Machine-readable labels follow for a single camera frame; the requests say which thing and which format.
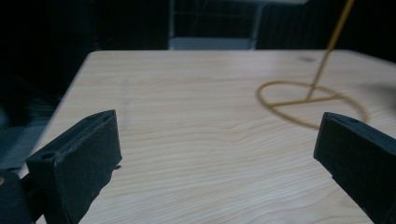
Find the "yellow stand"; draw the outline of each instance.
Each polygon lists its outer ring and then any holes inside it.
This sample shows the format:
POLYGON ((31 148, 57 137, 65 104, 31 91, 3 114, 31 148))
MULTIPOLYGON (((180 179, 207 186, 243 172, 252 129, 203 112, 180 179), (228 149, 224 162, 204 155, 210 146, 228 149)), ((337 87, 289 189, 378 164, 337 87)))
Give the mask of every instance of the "yellow stand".
POLYGON ((341 14, 340 19, 338 20, 337 26, 335 27, 334 32, 332 33, 332 38, 329 42, 329 45, 327 47, 327 50, 323 56, 323 59, 320 63, 320 66, 318 68, 318 71, 315 75, 315 78, 312 83, 303 83, 303 82, 297 82, 297 81, 285 81, 285 80, 279 80, 279 81, 272 81, 272 82, 267 82, 262 84, 258 90, 257 90, 257 96, 262 102, 262 104, 266 107, 268 107, 271 111, 279 115, 280 117, 284 119, 288 119, 290 121, 293 121, 295 123, 304 125, 306 127, 310 128, 319 128, 319 124, 311 123, 308 121, 304 121, 302 119, 295 118, 292 115, 289 115, 287 113, 282 112, 278 108, 284 105, 303 105, 303 104, 311 104, 311 103, 317 103, 317 102, 324 102, 324 101, 333 101, 333 100, 339 100, 342 101, 350 106, 352 106, 361 116, 361 121, 367 122, 368 121, 368 115, 367 112, 364 110, 364 108, 359 105, 358 102, 354 101, 353 99, 337 92, 333 91, 329 88, 321 87, 318 86, 318 81, 320 80, 321 74, 323 72, 323 69, 329 59, 330 53, 335 47, 335 44, 338 40, 339 35, 341 34, 341 31, 344 27, 344 24, 347 20, 347 16, 350 12, 350 9, 352 9, 354 0, 348 0, 346 2, 346 5, 344 7, 343 13, 341 14), (286 102, 278 102, 278 103, 269 103, 265 97, 262 95, 262 90, 268 86, 272 85, 292 85, 292 86, 299 86, 303 88, 308 88, 308 94, 306 97, 302 100, 293 100, 293 101, 286 101, 286 102), (321 91, 324 93, 326 96, 324 97, 313 97, 314 91, 321 91))

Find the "light wooden tabletop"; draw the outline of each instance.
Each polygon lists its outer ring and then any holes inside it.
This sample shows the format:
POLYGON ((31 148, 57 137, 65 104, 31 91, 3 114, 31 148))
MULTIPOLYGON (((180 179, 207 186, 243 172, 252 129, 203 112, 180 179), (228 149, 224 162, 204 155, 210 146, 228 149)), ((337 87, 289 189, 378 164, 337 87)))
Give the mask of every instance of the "light wooden tabletop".
MULTIPOLYGON (((82 223, 371 223, 313 159, 318 131, 256 98, 264 82, 310 82, 323 51, 98 51, 37 148, 116 109, 123 160, 82 223)), ((396 65, 335 51, 319 84, 359 101, 396 137, 396 65)), ((275 98, 294 97, 290 89, 275 98)), ((338 105, 294 107, 319 122, 338 105)))

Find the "floor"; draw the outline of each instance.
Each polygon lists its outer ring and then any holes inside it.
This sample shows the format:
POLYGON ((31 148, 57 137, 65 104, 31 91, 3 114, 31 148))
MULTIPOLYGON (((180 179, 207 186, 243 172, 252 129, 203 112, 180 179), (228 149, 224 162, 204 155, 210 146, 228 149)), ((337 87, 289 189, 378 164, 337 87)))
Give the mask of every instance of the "floor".
POLYGON ((169 49, 250 49, 248 38, 175 37, 169 40, 169 49))
POLYGON ((55 110, 40 99, 30 101, 27 107, 31 121, 17 127, 7 126, 7 116, 0 107, 0 169, 15 173, 21 169, 55 110))

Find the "black plastic part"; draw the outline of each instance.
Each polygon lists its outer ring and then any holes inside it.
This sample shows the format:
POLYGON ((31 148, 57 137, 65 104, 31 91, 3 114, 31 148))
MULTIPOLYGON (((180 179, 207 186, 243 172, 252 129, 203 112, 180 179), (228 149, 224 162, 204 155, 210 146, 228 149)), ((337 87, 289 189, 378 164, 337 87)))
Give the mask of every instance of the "black plastic part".
POLYGON ((121 160, 114 110, 91 115, 26 161, 48 223, 78 223, 121 160))
POLYGON ((352 118, 325 113, 314 158, 374 223, 396 223, 396 140, 352 118))
POLYGON ((0 223, 31 223, 26 196, 14 173, 0 170, 0 223))
POLYGON ((48 202, 46 200, 44 190, 33 183, 30 174, 26 175, 21 184, 26 195, 30 216, 33 222, 36 222, 44 213, 48 202))

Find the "wooden table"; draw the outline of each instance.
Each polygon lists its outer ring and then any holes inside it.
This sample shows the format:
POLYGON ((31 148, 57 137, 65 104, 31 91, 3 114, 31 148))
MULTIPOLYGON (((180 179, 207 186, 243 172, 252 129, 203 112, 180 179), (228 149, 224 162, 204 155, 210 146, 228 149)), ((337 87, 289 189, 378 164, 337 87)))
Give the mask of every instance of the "wooden table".
MULTIPOLYGON (((122 167, 82 223, 371 223, 312 158, 318 131, 255 96, 263 82, 311 81, 322 54, 98 51, 37 148, 90 114, 117 110, 122 167)), ((320 83, 358 100, 372 126, 396 137, 395 64, 336 51, 320 83)), ((321 109, 305 114, 320 119, 321 109)))

